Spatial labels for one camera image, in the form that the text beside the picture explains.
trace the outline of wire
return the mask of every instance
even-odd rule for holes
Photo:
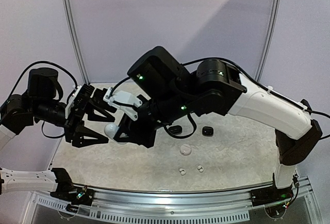
[[[52,65],[60,70],[62,70],[64,73],[66,73],[74,82],[75,86],[78,87],[78,83],[77,80],[75,79],[75,77],[65,68],[61,67],[60,65],[57,65],[56,63],[50,62],[50,61],[46,61],[46,60],[39,60],[39,61],[35,61],[33,63],[31,63],[29,66],[27,66],[24,71],[21,73],[20,77],[18,78],[18,80],[16,81],[13,89],[11,90],[11,92],[9,93],[9,96],[6,100],[6,102],[8,101],[8,99],[11,97],[11,95],[14,93],[17,85],[19,84],[20,80],[22,79],[22,77],[24,76],[24,74],[26,73],[27,70],[29,70],[31,67],[33,67],[34,65],[37,64],[49,64]]]
[[[286,209],[294,203],[294,201],[297,199],[298,194],[299,194],[299,186],[297,187],[297,192],[295,193],[294,199],[287,204]]]
[[[183,66],[187,66],[187,65],[191,65],[191,64],[194,64],[194,63],[197,63],[197,62],[201,62],[201,61],[204,61],[204,60],[209,60],[209,59],[218,59],[218,60],[221,60],[221,61],[224,61],[224,62],[227,62],[231,65],[233,65],[234,67],[236,67],[241,73],[243,73],[250,81],[252,81],[254,84],[256,84],[257,86],[259,86],[261,89],[265,90],[265,91],[269,91],[268,88],[266,86],[264,86],[263,84],[259,83],[258,81],[256,81],[255,79],[253,79],[247,72],[245,72],[239,65],[237,65],[235,62],[231,61],[231,60],[228,60],[228,59],[225,59],[225,58],[221,58],[221,57],[207,57],[207,58],[201,58],[201,59],[198,59],[198,60],[193,60],[193,61],[190,61],[190,62],[187,62],[187,63],[184,63]],[[291,99],[288,99],[287,97],[281,95],[281,94],[278,94],[277,92],[275,91],[270,91],[270,93],[286,102],[289,102],[290,104],[294,105],[295,107],[299,108],[299,109],[302,109],[304,110],[304,108],[302,106],[300,106],[299,104],[297,104],[296,102],[292,101]]]
[[[74,88],[74,89],[70,92],[70,94],[69,94],[68,97],[67,97],[67,103],[69,102],[69,99],[70,99],[71,95],[72,95],[76,90],[77,90],[77,87]]]
[[[193,131],[192,131],[192,133],[190,133],[189,135],[184,135],[184,136],[177,136],[177,135],[174,135],[174,134],[171,133],[171,131],[168,130],[168,128],[167,128],[166,126],[164,126],[164,130],[166,131],[166,133],[169,134],[169,136],[171,136],[171,137],[173,137],[173,138],[175,138],[175,139],[186,139],[186,138],[192,136],[192,135],[195,133],[196,129],[197,129],[197,124],[195,123],[195,121],[194,121],[194,119],[192,118],[192,116],[191,116],[190,113],[187,114],[187,117],[188,117],[188,120],[190,121],[190,123],[192,124],[192,127],[193,127]]]
[[[65,135],[65,133],[63,133],[63,134],[61,134],[61,135],[59,135],[59,136],[49,136],[49,135],[45,135],[45,133],[44,133],[44,131],[43,131],[43,127],[44,127],[44,125],[45,125],[45,121],[43,121],[43,123],[42,123],[42,125],[41,125],[41,132],[42,132],[42,134],[43,134],[45,137],[47,137],[47,138],[49,138],[49,139],[58,139],[58,138],[62,138],[62,137]]]
[[[124,83],[125,81],[129,80],[130,77],[126,77],[124,79],[122,79],[121,81],[119,81],[110,91],[110,95],[109,95],[109,98],[113,95],[113,92],[114,90],[116,90],[122,83]],[[120,106],[125,106],[125,107],[131,107],[131,108],[135,108],[134,105],[132,104],[125,104],[125,103],[120,103],[120,102],[117,102],[117,101],[113,101],[114,104],[118,104]]]
[[[307,112],[309,112],[310,114],[316,114],[316,115],[321,115],[321,116],[324,116],[324,117],[328,117],[330,119],[330,115],[328,115],[326,113],[323,113],[323,112],[314,111],[314,110],[310,110],[310,109],[308,109]],[[321,137],[320,140],[324,140],[324,139],[329,138],[329,137],[330,137],[330,134]]]

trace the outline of small black object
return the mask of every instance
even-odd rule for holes
[[[180,135],[180,134],[182,134],[182,127],[180,125],[171,126],[171,127],[169,127],[169,131],[173,135]]]
[[[205,127],[203,127],[203,129],[202,129],[202,134],[203,134],[204,136],[211,137],[211,136],[213,136],[213,134],[214,134],[214,130],[213,130],[212,127],[205,126]]]

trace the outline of metal frame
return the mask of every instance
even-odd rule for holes
[[[260,81],[263,69],[265,67],[266,58],[268,55],[269,47],[270,47],[272,36],[274,33],[274,27],[275,27],[278,7],[279,7],[279,0],[273,0],[270,19],[269,19],[269,23],[268,23],[268,31],[267,31],[267,35],[266,35],[266,40],[265,40],[265,44],[263,45],[259,66],[258,66],[256,74],[254,76],[254,79],[256,81]]]
[[[70,0],[63,0],[63,5],[64,5],[65,16],[67,18],[68,28],[69,28],[69,32],[70,32],[70,36],[71,36],[72,46],[74,49],[74,53],[76,55],[76,59],[78,62],[78,66],[79,66],[81,75],[83,77],[82,79],[84,80],[85,84],[90,84],[86,66],[84,63],[84,59],[81,54],[76,29],[74,26],[74,20],[73,20],[72,11],[71,11]]]
[[[269,185],[271,182],[246,189],[199,193],[138,193],[91,187],[96,191],[93,205],[81,205],[77,216],[110,223],[237,223],[249,220],[250,210],[264,207],[252,207],[250,190]],[[308,178],[301,178],[300,185],[298,197],[305,197],[312,223],[322,223]],[[67,202],[49,193],[34,192],[22,223],[31,223],[37,204],[72,215],[65,210]]]

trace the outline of white speckled surface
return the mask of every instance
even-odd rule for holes
[[[94,84],[98,88],[111,85]],[[120,89],[142,93],[134,83],[123,84]],[[114,116],[118,123],[122,112]],[[213,190],[271,181],[277,160],[274,129],[230,115],[193,117],[198,128],[192,137],[173,139],[160,129],[150,149],[112,140],[78,149],[63,140],[53,167],[64,167],[75,183],[129,190]],[[192,130],[186,117],[175,124],[183,127],[183,134]],[[100,133],[104,133],[105,125],[86,122],[87,127]],[[214,136],[202,136],[203,126],[212,126]],[[192,146],[189,156],[180,154],[180,146],[185,143]],[[204,167],[203,173],[197,170],[198,165]],[[179,168],[185,169],[185,176],[180,175]]]

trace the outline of white bracket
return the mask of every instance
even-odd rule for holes
[[[107,102],[108,105],[122,110],[126,115],[129,116],[129,118],[131,118],[133,121],[136,121],[138,119],[138,113],[133,108],[116,104],[114,101],[118,103],[133,105],[135,107],[140,107],[142,105],[142,101],[127,91],[118,91],[110,97],[111,90],[112,88],[110,87],[107,90],[107,93],[104,95],[103,100]]]
[[[78,86],[77,90],[71,95],[69,102],[68,102],[67,106],[65,107],[65,118],[66,119],[69,117],[71,107],[73,106],[73,101],[77,97],[80,89],[81,89],[81,86]]]
[[[56,191],[55,174],[50,171],[13,171],[2,168],[0,170],[2,194],[11,191]]]
[[[15,137],[15,133],[7,129],[5,126],[0,125],[0,150]]]

